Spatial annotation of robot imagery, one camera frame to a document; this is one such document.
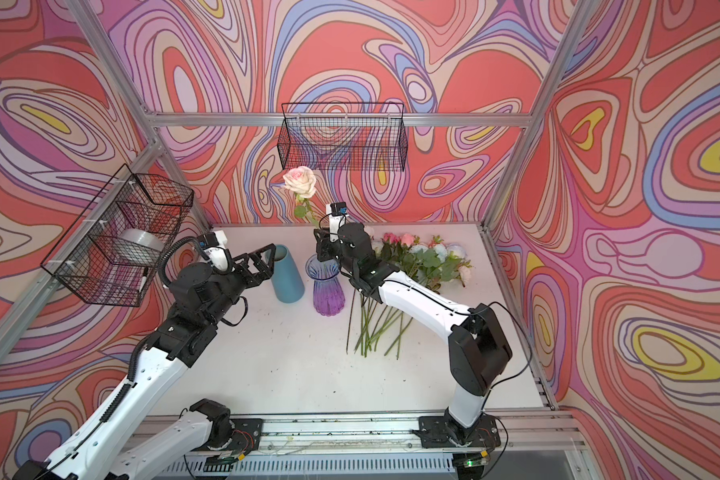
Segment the white blue rose stem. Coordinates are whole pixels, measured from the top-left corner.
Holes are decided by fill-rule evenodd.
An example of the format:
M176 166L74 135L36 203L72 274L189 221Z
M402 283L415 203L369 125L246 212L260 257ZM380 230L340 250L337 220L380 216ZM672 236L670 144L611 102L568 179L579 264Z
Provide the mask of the white blue rose stem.
M375 251L382 260L399 267L416 283L440 293L442 286L458 283L462 287L470 281L471 261L458 244L446 244L435 235L428 242L415 235L383 237Z

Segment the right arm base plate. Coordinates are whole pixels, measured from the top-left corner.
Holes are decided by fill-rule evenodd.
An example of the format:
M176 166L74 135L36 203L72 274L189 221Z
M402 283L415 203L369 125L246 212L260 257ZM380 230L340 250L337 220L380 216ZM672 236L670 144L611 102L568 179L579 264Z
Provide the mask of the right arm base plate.
M425 449L477 448L493 451L502 444L496 418L481 414L472 426L464 427L449 415L420 416L411 431Z

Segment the purple blue glass vase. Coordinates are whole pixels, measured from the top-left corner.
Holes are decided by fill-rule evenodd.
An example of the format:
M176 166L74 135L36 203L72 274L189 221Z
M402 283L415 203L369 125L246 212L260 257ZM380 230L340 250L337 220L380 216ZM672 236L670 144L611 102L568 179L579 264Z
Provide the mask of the purple blue glass vase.
M320 261L314 254L307 260L305 270L313 282L312 304L315 311L324 317L338 315L345 306L338 262L335 259Z

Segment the teal peony flower stem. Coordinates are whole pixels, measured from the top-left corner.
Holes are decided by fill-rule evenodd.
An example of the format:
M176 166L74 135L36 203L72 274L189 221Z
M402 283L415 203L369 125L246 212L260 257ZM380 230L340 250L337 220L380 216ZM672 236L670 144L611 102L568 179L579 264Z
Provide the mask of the teal peony flower stem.
M471 261L458 244L447 244L438 236L424 241L412 234L386 233L371 241L380 259L398 266L420 285L438 293L444 284L466 285L471 276ZM361 329L355 349L366 356L378 349L387 334L392 336L388 352L400 353L402 337L412 318L401 310L373 299L361 302Z

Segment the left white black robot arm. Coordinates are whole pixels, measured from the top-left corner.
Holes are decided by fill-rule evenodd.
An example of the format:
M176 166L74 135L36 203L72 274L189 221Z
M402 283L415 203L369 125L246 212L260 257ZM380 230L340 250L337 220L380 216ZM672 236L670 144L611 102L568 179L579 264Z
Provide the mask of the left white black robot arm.
M246 290L270 280L276 246L231 255L227 237L212 231L185 237L163 249L155 265L173 295L166 318L132 351L125 377L114 393L66 441L41 461L28 460L17 479L152 479L197 449L228 450L244 441L240 460L255 440L234 424L223 404L201 399L171 426L138 447L123 448L157 401L197 362Z

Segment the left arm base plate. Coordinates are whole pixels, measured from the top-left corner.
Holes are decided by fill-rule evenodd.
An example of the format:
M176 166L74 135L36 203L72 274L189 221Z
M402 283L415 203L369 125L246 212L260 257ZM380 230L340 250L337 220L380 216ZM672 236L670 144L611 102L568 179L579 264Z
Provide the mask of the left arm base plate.
M212 429L211 437L192 453L250 454L259 449L264 420L262 418L237 417L230 420L230 427L216 432Z

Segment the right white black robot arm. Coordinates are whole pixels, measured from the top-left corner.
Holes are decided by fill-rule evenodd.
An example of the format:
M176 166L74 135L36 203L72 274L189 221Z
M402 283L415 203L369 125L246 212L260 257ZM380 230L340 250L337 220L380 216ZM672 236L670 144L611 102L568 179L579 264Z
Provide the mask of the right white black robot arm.
M485 403L513 352L490 305L469 307L436 290L463 281L468 261L440 243L428 247L393 236L374 242L362 224L344 220L313 235L318 259L337 261L365 299L398 310L445 342L453 398L441 416L420 418L415 433L426 448L471 445L486 430Z

